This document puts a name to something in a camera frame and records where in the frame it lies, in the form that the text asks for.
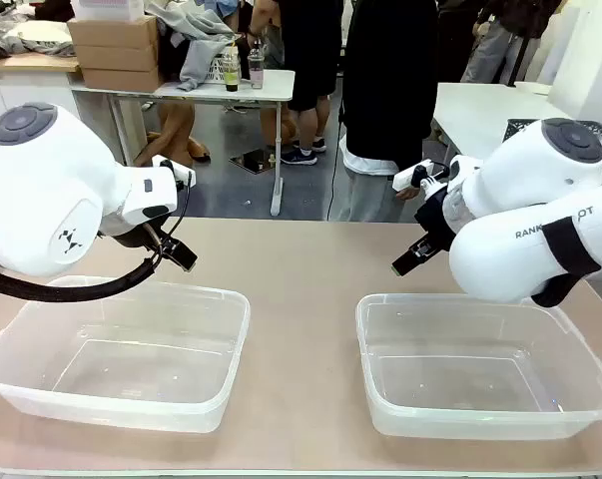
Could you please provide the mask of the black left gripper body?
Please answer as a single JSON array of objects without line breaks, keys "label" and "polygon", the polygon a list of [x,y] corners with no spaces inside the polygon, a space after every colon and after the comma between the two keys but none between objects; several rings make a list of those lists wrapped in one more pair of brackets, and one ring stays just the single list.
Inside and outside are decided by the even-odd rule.
[{"label": "black left gripper body", "polygon": [[132,225],[122,219],[102,219],[98,235],[113,238],[128,248],[156,249],[167,235],[162,231],[166,219],[153,219],[142,225]]}]

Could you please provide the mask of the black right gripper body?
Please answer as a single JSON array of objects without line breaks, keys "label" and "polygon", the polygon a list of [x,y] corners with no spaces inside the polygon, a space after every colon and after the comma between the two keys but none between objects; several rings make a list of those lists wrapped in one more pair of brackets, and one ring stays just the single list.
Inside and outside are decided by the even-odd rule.
[{"label": "black right gripper body", "polygon": [[449,250],[453,242],[453,230],[444,218],[442,210],[446,196],[447,189],[439,190],[424,202],[414,216],[426,231],[426,242],[438,250]]}]

